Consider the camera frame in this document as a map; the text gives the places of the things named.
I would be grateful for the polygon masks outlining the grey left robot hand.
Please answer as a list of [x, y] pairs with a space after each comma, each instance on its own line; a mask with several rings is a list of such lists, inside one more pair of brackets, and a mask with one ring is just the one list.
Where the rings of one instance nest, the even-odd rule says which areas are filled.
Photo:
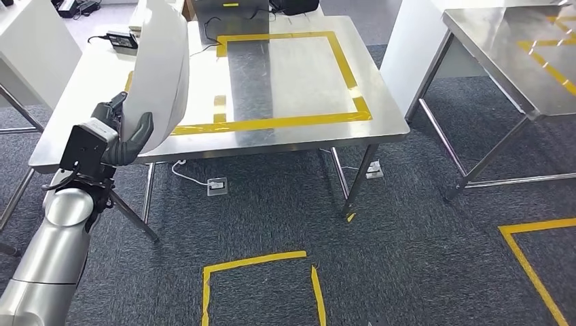
[[122, 137], [123, 103], [127, 96], [127, 92], [119, 92], [109, 102], [99, 103], [92, 112], [92, 117], [118, 134], [103, 155], [104, 163], [115, 166], [134, 162], [154, 131], [153, 114], [146, 112], [139, 118], [135, 131], [127, 138]]

